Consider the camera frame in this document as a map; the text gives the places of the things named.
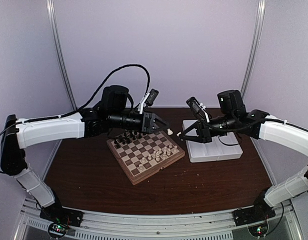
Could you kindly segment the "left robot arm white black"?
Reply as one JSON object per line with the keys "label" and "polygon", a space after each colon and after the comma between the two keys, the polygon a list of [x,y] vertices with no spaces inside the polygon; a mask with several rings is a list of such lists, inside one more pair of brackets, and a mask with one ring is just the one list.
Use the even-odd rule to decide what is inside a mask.
{"label": "left robot arm white black", "polygon": [[101,101],[92,108],[83,108],[76,113],[45,118],[17,119],[9,115],[5,122],[0,144],[0,168],[4,174],[15,178],[55,222],[66,217],[56,194],[44,184],[25,161],[25,148],[40,143],[63,139],[96,137],[110,129],[123,129],[152,134],[166,130],[171,135],[169,124],[152,112],[145,111],[158,95],[152,89],[147,93],[137,110],[126,108],[131,101],[128,88],[120,85],[107,86]]}

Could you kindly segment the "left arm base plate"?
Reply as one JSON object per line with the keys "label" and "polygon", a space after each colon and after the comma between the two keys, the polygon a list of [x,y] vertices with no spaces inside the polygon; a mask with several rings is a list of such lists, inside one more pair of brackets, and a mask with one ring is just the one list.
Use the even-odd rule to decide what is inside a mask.
{"label": "left arm base plate", "polygon": [[64,227],[80,227],[83,220],[83,212],[79,210],[64,208],[63,213],[56,216],[52,215],[51,213],[47,213],[46,209],[42,209],[40,211],[39,217],[56,224],[60,224]]}

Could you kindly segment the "white bishop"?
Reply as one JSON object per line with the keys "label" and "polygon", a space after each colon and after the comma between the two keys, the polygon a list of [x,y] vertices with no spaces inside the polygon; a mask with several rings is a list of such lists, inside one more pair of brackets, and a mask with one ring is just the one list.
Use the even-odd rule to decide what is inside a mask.
{"label": "white bishop", "polygon": [[167,134],[170,136],[170,135],[173,134],[173,131],[169,128],[169,129],[167,129]]}

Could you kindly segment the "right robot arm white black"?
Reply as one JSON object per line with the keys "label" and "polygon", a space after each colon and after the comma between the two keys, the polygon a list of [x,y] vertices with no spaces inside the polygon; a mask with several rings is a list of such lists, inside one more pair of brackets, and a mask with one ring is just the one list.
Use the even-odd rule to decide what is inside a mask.
{"label": "right robot arm white black", "polygon": [[[234,132],[283,145],[308,157],[308,129],[262,110],[248,112],[239,90],[223,91],[217,98],[222,116],[211,119],[195,97],[186,101],[197,120],[177,134],[181,140],[205,144],[212,142],[213,137]],[[250,217],[260,221],[274,206],[305,192],[308,192],[308,165],[282,183],[263,191],[254,201]]]}

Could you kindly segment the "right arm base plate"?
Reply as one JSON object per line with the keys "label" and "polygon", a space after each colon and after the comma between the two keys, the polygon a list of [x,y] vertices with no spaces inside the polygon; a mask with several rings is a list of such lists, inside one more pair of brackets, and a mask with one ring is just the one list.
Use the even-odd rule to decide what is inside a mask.
{"label": "right arm base plate", "polygon": [[256,207],[239,208],[232,212],[236,226],[249,225],[265,221],[276,216],[273,209],[262,210]]}

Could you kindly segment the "white chess queen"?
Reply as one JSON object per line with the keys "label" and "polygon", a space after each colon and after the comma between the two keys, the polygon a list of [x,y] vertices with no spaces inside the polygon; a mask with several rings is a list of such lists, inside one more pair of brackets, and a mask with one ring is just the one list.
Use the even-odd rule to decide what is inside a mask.
{"label": "white chess queen", "polygon": [[160,161],[160,153],[159,152],[156,152],[155,160],[156,160],[156,162]]}

